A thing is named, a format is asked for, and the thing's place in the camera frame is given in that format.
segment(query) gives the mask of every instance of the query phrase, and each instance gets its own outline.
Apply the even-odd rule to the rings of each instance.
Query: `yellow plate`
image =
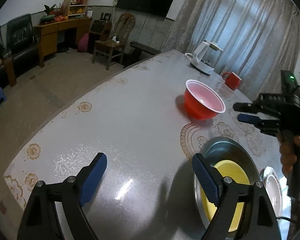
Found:
[[[236,183],[240,184],[246,184],[250,185],[249,179],[244,172],[244,170],[235,162],[230,161],[230,160],[223,160],[218,162],[214,166],[223,177],[231,177]],[[204,193],[204,191],[201,188],[201,199],[202,199],[202,205],[204,208],[204,212],[206,213],[207,218],[209,219],[209,222],[211,222],[214,213],[216,212],[217,208],[215,207],[214,204],[210,203],[207,200],[207,197]],[[239,222],[240,222],[240,217],[243,209],[243,203],[238,203],[237,208],[235,209],[234,212],[234,217],[232,219],[229,232],[233,232],[237,230]]]

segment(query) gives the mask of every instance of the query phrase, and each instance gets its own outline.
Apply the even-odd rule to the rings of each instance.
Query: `desk drawer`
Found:
[[[42,49],[43,57],[55,53],[57,51],[57,39],[57,32],[42,36],[40,46]]]
[[[91,20],[91,18],[80,19],[78,20],[78,26],[90,25]]]
[[[55,33],[57,31],[58,31],[58,24],[52,24],[52,25],[43,27],[41,33],[42,33],[42,35],[46,35],[49,33]]]
[[[76,28],[78,26],[78,23],[76,21],[66,21],[59,23],[59,31],[63,31],[66,29]]]

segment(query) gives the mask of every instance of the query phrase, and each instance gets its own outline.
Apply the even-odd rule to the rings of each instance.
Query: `wooden desk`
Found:
[[[59,31],[77,28],[75,44],[78,44],[82,36],[89,32],[91,20],[92,18],[68,19],[62,22],[34,26],[36,34],[41,38],[38,44],[40,67],[44,67],[44,56],[57,52]]]

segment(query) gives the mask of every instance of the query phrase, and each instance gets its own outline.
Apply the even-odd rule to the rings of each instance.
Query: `concrete floor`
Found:
[[[0,229],[8,239],[16,239],[22,209],[7,187],[3,174],[15,155],[45,122],[51,120],[75,98],[98,83],[122,71],[115,64],[106,71],[92,55],[69,50],[56,54],[17,78],[18,84],[6,87],[8,100],[0,107]]]

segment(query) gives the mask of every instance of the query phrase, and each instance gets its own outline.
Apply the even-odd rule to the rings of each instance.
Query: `stainless steel bowl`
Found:
[[[214,166],[222,160],[231,160],[237,163],[247,174],[251,185],[256,181],[260,181],[258,170],[250,155],[234,140],[226,137],[215,137],[204,145],[201,149],[201,154],[206,158],[210,166]],[[201,186],[196,175],[194,175],[194,196],[202,223],[207,228],[210,222],[203,209]],[[227,239],[233,239],[235,233],[236,231],[228,233]]]

